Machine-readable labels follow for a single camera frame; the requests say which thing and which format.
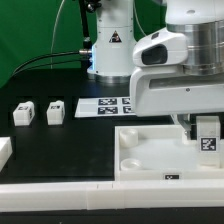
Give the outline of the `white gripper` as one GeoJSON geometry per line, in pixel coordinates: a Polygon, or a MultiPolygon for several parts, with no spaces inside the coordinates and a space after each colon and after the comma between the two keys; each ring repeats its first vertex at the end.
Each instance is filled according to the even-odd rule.
{"type": "Polygon", "coordinates": [[[129,90],[134,113],[140,117],[172,115],[184,145],[196,144],[189,114],[224,112],[224,73],[191,76],[178,66],[136,68],[129,90]]]}

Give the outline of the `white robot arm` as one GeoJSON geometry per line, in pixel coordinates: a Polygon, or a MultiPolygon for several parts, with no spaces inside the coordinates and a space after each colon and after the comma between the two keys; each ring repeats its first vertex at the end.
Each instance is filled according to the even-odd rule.
{"type": "Polygon", "coordinates": [[[165,27],[136,41],[134,0],[82,0],[97,14],[87,74],[127,83],[140,117],[171,115],[186,133],[192,114],[224,112],[224,0],[153,0],[165,27]]]}

